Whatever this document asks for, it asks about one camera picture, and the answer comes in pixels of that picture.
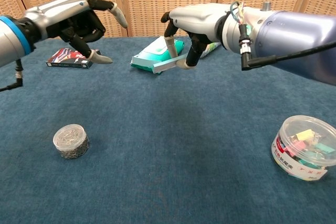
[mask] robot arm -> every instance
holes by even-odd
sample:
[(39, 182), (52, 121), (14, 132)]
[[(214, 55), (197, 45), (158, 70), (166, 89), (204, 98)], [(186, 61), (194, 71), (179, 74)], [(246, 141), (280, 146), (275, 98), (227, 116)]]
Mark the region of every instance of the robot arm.
[(92, 62), (112, 63), (111, 58), (97, 54), (87, 45), (100, 39), (106, 31), (94, 10), (109, 11), (127, 28), (117, 4), (105, 0), (55, 0), (26, 10), (19, 19), (0, 16), (0, 67), (13, 61), (17, 64), (17, 82), (0, 91), (22, 86), (20, 59), (35, 50), (35, 43), (47, 38), (59, 36)]
[(336, 85), (336, 17), (271, 10), (269, 2), (262, 8), (234, 2), (177, 7), (161, 22), (168, 22), (164, 37), (173, 58), (178, 29), (192, 40), (186, 59), (176, 62), (180, 68), (195, 68), (206, 45), (221, 42), (226, 50), (241, 55), (242, 70), (274, 65)]

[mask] label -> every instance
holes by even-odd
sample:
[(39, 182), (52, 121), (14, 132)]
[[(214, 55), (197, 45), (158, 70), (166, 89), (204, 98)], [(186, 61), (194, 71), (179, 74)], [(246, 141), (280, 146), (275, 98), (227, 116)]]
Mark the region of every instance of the label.
[(203, 58), (204, 56), (206, 56), (208, 53), (212, 52), (219, 46), (220, 46), (220, 42), (214, 42), (214, 43), (208, 44), (204, 52), (201, 54), (201, 58)]
[(299, 141), (308, 141), (310, 139), (314, 139), (314, 135), (315, 135), (314, 132), (311, 129), (309, 129), (296, 134), (296, 137), (298, 138)]
[(294, 177), (298, 177), (303, 180), (312, 181), (319, 180), (326, 173), (326, 169), (314, 169), (308, 166), (302, 165), (293, 158), (291, 158), (285, 151), (284, 146), (281, 144), (279, 133), (275, 137), (272, 143), (272, 155), (274, 160), (281, 166), (286, 172)]
[(157, 38), (155, 41), (150, 43), (145, 49), (143, 49), (143, 52), (147, 52), (153, 55), (162, 55), (166, 51), (167, 51), (167, 45), (163, 36)]
[(251, 26), (247, 25), (246, 26), (246, 34), (247, 34), (247, 36), (249, 36), (251, 34), (251, 32), (252, 32)]

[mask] tissue box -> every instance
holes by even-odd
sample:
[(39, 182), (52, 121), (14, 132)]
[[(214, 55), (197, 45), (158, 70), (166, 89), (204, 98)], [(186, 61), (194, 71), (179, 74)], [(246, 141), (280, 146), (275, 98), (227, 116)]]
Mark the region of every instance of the tissue box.
[(59, 49), (46, 63), (49, 67), (89, 69), (92, 66), (92, 61), (85, 58), (79, 51), (69, 48)]
[[(184, 42), (175, 40), (176, 51), (179, 54), (184, 48)], [(171, 59), (164, 37), (161, 36), (150, 43), (139, 54), (132, 57), (131, 66), (153, 72), (153, 65)]]

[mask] clear plastic container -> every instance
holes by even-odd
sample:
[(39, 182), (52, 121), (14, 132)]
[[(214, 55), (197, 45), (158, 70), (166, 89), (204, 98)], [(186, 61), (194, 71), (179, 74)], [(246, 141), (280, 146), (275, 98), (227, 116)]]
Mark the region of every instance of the clear plastic container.
[(77, 158), (89, 148), (87, 134), (78, 124), (60, 128), (54, 135), (53, 143), (61, 156), (67, 159)]
[(336, 165), (336, 129), (306, 115), (287, 118), (272, 143), (275, 161), (289, 174), (319, 180)]

